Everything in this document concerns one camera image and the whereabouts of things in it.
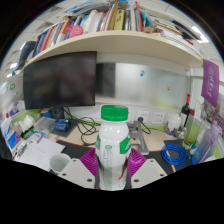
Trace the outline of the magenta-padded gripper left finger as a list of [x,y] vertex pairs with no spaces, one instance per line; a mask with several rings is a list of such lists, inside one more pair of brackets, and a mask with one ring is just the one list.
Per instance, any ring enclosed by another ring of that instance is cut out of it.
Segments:
[[98,160],[95,150],[86,152],[80,159],[72,158],[59,177],[78,186],[94,189],[98,178]]

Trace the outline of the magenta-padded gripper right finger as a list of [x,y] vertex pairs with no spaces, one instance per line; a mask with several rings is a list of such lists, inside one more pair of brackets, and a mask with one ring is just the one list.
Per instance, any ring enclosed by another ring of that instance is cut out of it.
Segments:
[[155,159],[146,159],[135,149],[131,149],[128,160],[128,175],[132,189],[141,188],[167,176]]

